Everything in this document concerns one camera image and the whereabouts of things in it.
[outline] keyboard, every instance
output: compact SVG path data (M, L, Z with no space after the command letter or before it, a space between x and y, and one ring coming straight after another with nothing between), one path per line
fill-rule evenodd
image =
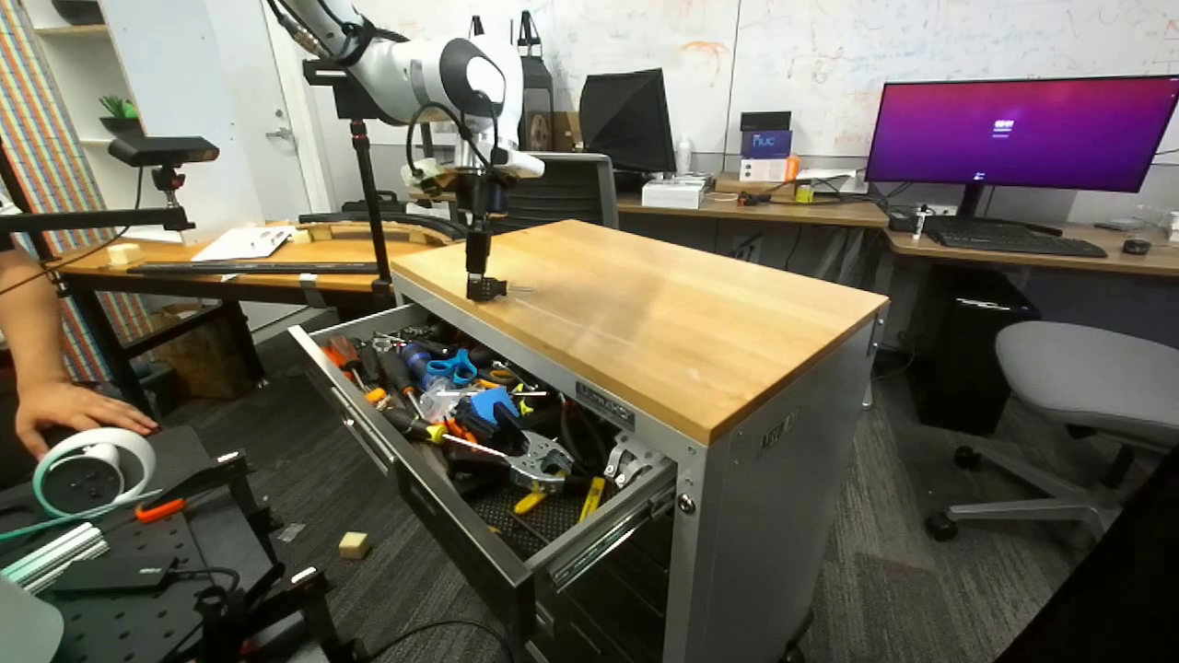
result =
M1106 257L1101 246L1087 239L1069 239L1069 234L1047 234L1047 233L977 233L977 227L936 227L929 233L943 246L961 246L961 251L995 251L995 254L1061 254L1061 257Z

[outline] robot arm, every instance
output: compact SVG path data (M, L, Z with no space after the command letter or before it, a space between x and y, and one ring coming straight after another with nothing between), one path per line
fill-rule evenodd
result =
M518 55L482 38L407 45L376 29L337 0L267 0L279 24L308 52L337 63L380 105L383 121L453 119L470 149L504 175L541 175L544 164L514 149L523 94Z

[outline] open drawer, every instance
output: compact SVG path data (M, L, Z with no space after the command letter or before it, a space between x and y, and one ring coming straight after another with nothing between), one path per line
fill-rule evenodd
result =
M314 334L290 329L290 337L308 357L314 383L337 408L344 426L353 429L356 445L380 471L399 476L399 490L420 512L426 530L496 609L496 616L504 616L507 628L527 637L534 626L534 583L544 578L559 593L620 547L637 525L660 519L672 507L673 464L660 456L627 482L627 490L606 485L599 507L587 519L578 515L587 497L582 482L550 492L530 515L511 515L514 501L527 492L511 482L465 497L453 485L443 445L407 443L395 418L368 406L353 377L325 352L325 346L337 337L371 343L420 325L437 319L420 304L399 304Z

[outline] paper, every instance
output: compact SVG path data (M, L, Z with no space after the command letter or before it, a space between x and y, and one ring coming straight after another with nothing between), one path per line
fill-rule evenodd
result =
M251 262L267 257L290 239L290 227L229 227L211 246L201 246L191 262Z

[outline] floor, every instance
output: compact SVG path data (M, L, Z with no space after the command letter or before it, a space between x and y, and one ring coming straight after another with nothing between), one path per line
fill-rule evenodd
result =
M218 406L183 406L168 423L191 423L201 443L242 449L259 492L267 492L286 569L321 567L330 616L368 653L437 620L489 612L434 537L417 524L368 456L337 426L325 396L279 346L272 383ZM877 401L863 418L856 461L815 596L802 656L815 663L972 663L995 658L1061 585L1084 546L1058 525L966 525L931 542L922 515L943 501L1020 492L995 471L952 464L961 434L915 418L899 373L873 380ZM344 530L368 530L366 558L337 558ZM437 626L383 658L504 658L475 626Z

